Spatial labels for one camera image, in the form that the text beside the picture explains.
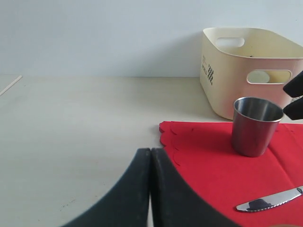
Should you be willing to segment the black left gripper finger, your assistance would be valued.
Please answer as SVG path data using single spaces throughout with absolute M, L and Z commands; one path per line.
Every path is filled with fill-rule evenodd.
M 291 120 L 302 120 L 303 119 L 303 99 L 299 98 L 288 104 L 283 112 Z
M 117 183 L 92 207 L 65 227 L 146 227 L 151 150 L 137 150 Z
M 155 227 L 237 227 L 181 177 L 166 151 L 151 150 L 150 193 Z
M 284 85 L 283 90 L 290 97 L 300 97 L 303 95 L 303 71 Z

